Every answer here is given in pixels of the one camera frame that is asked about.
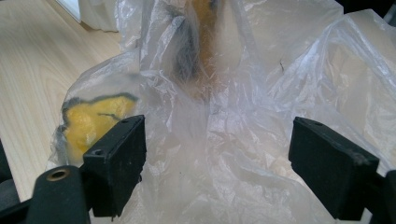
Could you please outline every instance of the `black clamp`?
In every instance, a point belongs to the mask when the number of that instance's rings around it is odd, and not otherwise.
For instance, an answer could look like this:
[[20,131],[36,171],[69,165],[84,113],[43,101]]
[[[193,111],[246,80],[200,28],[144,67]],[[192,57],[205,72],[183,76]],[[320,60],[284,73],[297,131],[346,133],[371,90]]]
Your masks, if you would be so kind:
[[83,156],[80,167],[57,167],[35,182],[31,200],[0,213],[0,223],[86,224],[120,216],[146,161],[144,116],[117,123]]
[[334,218],[396,224],[396,171],[376,170],[379,158],[322,123],[296,118],[289,160]]

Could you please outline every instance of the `screw hole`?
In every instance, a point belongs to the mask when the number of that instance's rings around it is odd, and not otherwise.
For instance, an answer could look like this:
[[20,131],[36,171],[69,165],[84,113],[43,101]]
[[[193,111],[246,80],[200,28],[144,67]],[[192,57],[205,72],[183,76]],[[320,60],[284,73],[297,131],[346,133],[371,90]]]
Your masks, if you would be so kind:
[[66,169],[56,170],[47,176],[47,180],[48,181],[58,181],[58,180],[61,180],[65,177],[67,177],[69,174],[70,174],[70,171],[66,170]]
[[103,154],[102,149],[96,149],[95,151],[92,152],[93,155],[100,156]]

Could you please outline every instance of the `light wood grain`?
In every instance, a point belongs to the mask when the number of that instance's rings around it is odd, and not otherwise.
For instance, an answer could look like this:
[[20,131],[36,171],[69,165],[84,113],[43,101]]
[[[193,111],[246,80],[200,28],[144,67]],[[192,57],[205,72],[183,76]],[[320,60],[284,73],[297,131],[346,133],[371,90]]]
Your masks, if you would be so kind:
[[22,201],[45,171],[68,88],[119,54],[118,42],[84,29],[55,0],[0,2],[0,138]]

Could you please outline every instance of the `wooden surface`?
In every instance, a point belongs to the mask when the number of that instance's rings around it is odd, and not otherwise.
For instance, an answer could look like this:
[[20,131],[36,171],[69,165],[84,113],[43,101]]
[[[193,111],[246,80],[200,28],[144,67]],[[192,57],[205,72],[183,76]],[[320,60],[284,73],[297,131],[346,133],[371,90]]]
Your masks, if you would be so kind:
[[84,29],[55,0],[0,1],[0,138],[22,201],[45,171],[67,89],[119,54],[118,42]]

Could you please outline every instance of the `plastic bag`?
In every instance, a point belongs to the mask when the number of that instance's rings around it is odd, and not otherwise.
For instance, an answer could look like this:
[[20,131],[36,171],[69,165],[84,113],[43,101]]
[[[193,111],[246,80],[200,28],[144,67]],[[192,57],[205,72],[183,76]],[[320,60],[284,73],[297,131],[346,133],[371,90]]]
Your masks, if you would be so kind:
[[121,35],[120,48],[123,52],[137,47],[142,28],[144,0],[117,1],[115,17]]
[[[223,1],[204,57],[205,22],[191,1],[141,6],[138,48],[85,72],[65,99],[129,92],[138,100],[125,116],[146,116],[143,181],[116,223],[334,223],[287,159],[295,116],[375,154],[381,174],[395,167],[396,34],[373,12],[342,16],[334,1]],[[122,18],[132,17],[119,17],[123,34],[136,28]],[[67,161],[60,131],[56,165]]]
[[81,20],[92,29],[117,32],[114,8],[117,0],[79,0]]
[[[83,150],[117,121],[134,114],[134,104],[138,101],[135,92],[141,78],[138,59],[136,51],[122,53],[87,70],[70,87],[62,106],[60,125],[53,136],[51,146],[55,153],[48,168],[63,164],[80,166]],[[126,103],[125,98],[134,104]]]

